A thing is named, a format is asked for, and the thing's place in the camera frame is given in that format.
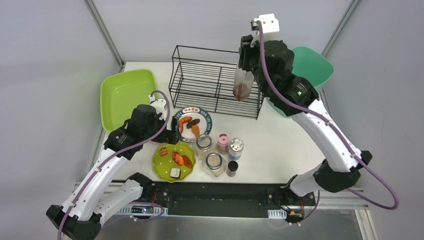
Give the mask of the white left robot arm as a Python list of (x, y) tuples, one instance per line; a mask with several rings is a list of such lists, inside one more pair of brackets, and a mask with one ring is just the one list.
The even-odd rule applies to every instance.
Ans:
[(93, 240), (104, 223), (124, 206), (150, 197), (152, 180), (136, 172), (106, 198), (102, 195), (117, 172), (148, 142), (176, 144), (180, 134), (176, 119), (167, 129), (170, 106), (165, 99), (138, 105), (124, 124), (109, 133), (104, 151), (77, 189), (61, 205), (51, 205), (46, 215), (57, 228), (57, 239)]

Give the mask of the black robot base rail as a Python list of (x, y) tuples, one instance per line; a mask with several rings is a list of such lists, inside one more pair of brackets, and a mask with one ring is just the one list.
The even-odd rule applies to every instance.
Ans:
[(313, 207), (315, 195), (302, 198), (284, 193), (283, 184), (161, 182), (146, 185), (141, 201), (156, 203), (168, 215), (196, 217), (268, 218), (269, 211)]

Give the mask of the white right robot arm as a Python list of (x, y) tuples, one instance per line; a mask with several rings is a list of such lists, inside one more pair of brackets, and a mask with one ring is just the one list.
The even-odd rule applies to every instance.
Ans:
[(320, 100), (319, 91), (334, 72), (325, 57), (308, 47), (289, 49), (282, 40), (260, 44), (257, 36), (245, 35), (236, 72), (255, 81), (269, 104), (300, 125), (324, 155), (317, 167), (294, 175), (283, 187), (287, 202), (318, 190), (337, 193), (357, 183), (360, 169), (373, 156), (347, 140)]

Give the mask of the oil bottle with black spout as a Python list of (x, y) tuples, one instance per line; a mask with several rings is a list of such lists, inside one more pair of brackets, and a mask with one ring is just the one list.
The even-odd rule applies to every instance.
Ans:
[(237, 101), (242, 102), (249, 98), (253, 82), (254, 75), (251, 71), (236, 67), (232, 92)]

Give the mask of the silver lid pellet jar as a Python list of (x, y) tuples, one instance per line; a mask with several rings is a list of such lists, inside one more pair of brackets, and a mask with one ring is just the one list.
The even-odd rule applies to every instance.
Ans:
[(228, 143), (228, 157), (231, 161), (237, 161), (241, 158), (244, 150), (244, 141), (235, 137), (232, 138)]

